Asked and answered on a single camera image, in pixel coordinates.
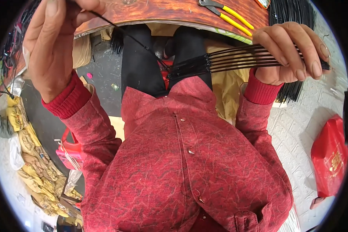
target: snap button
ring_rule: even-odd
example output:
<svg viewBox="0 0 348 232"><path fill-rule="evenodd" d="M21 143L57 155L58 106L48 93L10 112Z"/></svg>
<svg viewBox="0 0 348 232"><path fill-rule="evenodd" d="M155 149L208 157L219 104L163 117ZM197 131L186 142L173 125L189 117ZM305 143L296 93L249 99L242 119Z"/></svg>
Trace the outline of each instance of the snap button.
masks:
<svg viewBox="0 0 348 232"><path fill-rule="evenodd" d="M202 202L202 203L206 203L207 199L206 199L206 197L200 196L199 197L199 201Z"/></svg>
<svg viewBox="0 0 348 232"><path fill-rule="evenodd" d="M188 153L190 153L190 154L192 154L192 155L195 154L193 147L189 147L189 148L188 148Z"/></svg>

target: foot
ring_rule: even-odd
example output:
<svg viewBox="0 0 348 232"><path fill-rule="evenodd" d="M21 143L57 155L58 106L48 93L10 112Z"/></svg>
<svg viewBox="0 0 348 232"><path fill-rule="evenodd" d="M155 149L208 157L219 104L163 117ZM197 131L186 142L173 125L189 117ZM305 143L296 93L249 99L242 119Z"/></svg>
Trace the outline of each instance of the foot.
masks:
<svg viewBox="0 0 348 232"><path fill-rule="evenodd" d="M164 52L163 52L163 57L164 59L168 59L174 55L175 55L175 44L174 44L174 39L171 37L166 42Z"/></svg>

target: wooden table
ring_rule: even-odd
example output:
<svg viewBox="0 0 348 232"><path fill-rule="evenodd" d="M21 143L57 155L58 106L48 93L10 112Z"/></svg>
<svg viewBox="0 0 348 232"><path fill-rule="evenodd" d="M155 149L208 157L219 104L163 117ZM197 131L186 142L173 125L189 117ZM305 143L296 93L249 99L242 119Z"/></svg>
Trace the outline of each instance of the wooden table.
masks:
<svg viewBox="0 0 348 232"><path fill-rule="evenodd" d="M131 23L138 24L141 21L160 21L162 23L192 23L194 25L207 26L222 29L232 34L240 35L242 38L251 39L239 29L233 27L220 17L201 7L196 0L104 0L107 3L107 12L103 15L115 24ZM254 26L255 30L268 25L268 12L261 8L255 0L217 0L225 4L246 21ZM218 9L234 21L244 26L235 17L229 15L222 9ZM76 29L75 36L86 34L107 26L108 23L102 19L92 19ZM17 62L18 74L25 67L23 56Z"/></svg>

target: yellow handle pliers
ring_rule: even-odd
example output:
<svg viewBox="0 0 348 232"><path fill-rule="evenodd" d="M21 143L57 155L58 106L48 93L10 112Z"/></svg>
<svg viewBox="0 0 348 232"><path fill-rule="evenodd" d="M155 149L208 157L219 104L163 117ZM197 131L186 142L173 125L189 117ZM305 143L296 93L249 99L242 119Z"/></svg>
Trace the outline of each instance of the yellow handle pliers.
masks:
<svg viewBox="0 0 348 232"><path fill-rule="evenodd" d="M221 19L223 19L224 21L226 21L227 23L231 24L232 26L234 26L235 28L241 30L242 32L244 32L245 34L247 34L248 36L252 36L250 31L248 31L245 27L239 25L237 22L233 21L230 17L222 14L221 12L219 12L217 9L215 8L221 8L223 9L225 12L231 14L232 16L234 16L235 18L237 18L238 20L240 20L243 24L245 24L248 28L250 28L251 30L254 30L254 27L248 23L243 17L241 17L239 14L237 14L234 10L232 10L231 8L222 5L216 1L212 1L212 0L199 0L199 5L200 6L204 6L206 8L208 8L211 12L213 12L214 14L216 14L217 16L219 16Z"/></svg>

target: leg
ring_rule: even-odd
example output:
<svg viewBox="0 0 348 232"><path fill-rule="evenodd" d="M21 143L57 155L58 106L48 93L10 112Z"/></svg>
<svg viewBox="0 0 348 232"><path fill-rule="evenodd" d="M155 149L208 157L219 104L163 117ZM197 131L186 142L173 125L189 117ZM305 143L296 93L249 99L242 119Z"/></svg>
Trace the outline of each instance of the leg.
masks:
<svg viewBox="0 0 348 232"><path fill-rule="evenodd" d="M151 30L146 24L128 25L124 28L143 45L153 48ZM124 37L121 67L121 94L129 86L154 97L167 94L157 60L130 37Z"/></svg>
<svg viewBox="0 0 348 232"><path fill-rule="evenodd" d="M180 26L176 30L173 40L174 47L172 50L174 50L175 53L173 65L206 53L204 38L200 30L196 28ZM212 75L210 73L199 75L199 77L211 90L213 90ZM180 80L169 81L169 89L179 81Z"/></svg>

